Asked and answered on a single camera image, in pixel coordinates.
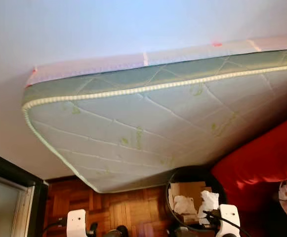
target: cardboard box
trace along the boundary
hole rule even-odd
[[[206,187],[205,182],[171,183],[169,194],[172,194],[172,198],[179,195],[193,198],[194,207],[198,211],[203,202],[201,192],[204,190],[212,192],[211,187]],[[187,225],[197,224],[199,222],[199,219],[195,214],[177,214],[177,216]]]
[[[187,198],[193,198],[194,207],[196,210],[199,209],[203,202],[201,196],[201,192],[203,190],[208,190],[211,192],[211,188],[206,187],[205,182],[171,183],[171,192],[173,198],[179,195],[185,196]]]

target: white wall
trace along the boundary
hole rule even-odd
[[[71,175],[27,128],[34,65],[287,34],[287,1],[0,0],[0,156],[41,177]]]

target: black cable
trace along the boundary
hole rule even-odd
[[[203,212],[204,212],[205,214],[207,214],[208,216],[212,216],[212,217],[214,217],[214,218],[217,218],[217,219],[219,219],[219,220],[222,220],[222,221],[225,221],[225,222],[229,223],[230,225],[232,225],[232,226],[238,228],[240,231],[242,231],[244,234],[246,234],[247,237],[251,237],[251,235],[250,235],[246,230],[242,229],[240,226],[238,226],[238,225],[232,223],[231,221],[229,221],[229,220],[227,220],[227,219],[224,219],[224,218],[222,218],[222,217],[220,217],[220,216],[216,216],[216,215],[212,214],[210,211],[203,211]]]
[[[44,230],[41,233],[41,236],[43,236],[44,232],[46,232],[49,228],[51,228],[52,226],[66,226],[67,223],[67,218],[60,218],[58,221],[51,223],[49,225],[47,225]]]

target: door frame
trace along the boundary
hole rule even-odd
[[[35,187],[27,236],[40,237],[44,224],[48,186],[41,178],[27,172],[2,157],[0,157],[0,177],[24,187]]]

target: white plastic holder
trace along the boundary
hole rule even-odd
[[[234,205],[221,204],[220,206],[221,217],[240,226],[240,218],[238,209]],[[234,234],[236,237],[240,236],[240,230],[225,221],[220,221],[220,230],[216,237],[223,237],[226,234]]]
[[[87,237],[85,215],[86,212],[83,209],[70,211],[68,213],[66,227],[67,237]]]

